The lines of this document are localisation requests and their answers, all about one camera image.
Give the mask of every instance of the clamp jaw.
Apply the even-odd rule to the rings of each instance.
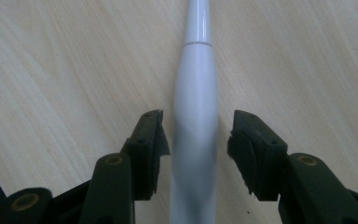
[[[259,201],[279,202],[283,224],[358,224],[358,193],[320,159],[287,155],[287,144],[259,117],[237,110],[228,155]]]
[[[159,158],[169,155],[162,111],[141,116],[120,153],[98,159],[92,179],[52,198],[48,189],[24,189],[0,204],[0,223],[135,223],[134,201],[157,190]]]

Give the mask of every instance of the light wood grain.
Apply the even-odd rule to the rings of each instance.
[[[358,191],[358,0],[211,1],[219,77],[217,223],[281,223],[247,194],[227,156],[233,112],[257,114]],[[186,1],[0,1],[0,184],[60,194],[120,151],[138,118],[164,109]],[[139,223],[168,223],[171,159]]]

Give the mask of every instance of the white plastic tube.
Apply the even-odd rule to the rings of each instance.
[[[173,110],[171,224],[214,224],[218,110],[208,0],[189,0]]]

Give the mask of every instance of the white pole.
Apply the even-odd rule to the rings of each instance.
[[[176,78],[171,224],[214,224],[217,81],[208,0],[189,0]]]

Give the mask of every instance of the wooden surface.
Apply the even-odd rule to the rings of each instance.
[[[358,0],[211,2],[219,77],[217,223],[281,223],[226,154],[235,109],[323,159],[358,191]],[[183,0],[0,1],[0,184],[60,194],[172,99]],[[139,223],[168,223],[171,159]]]

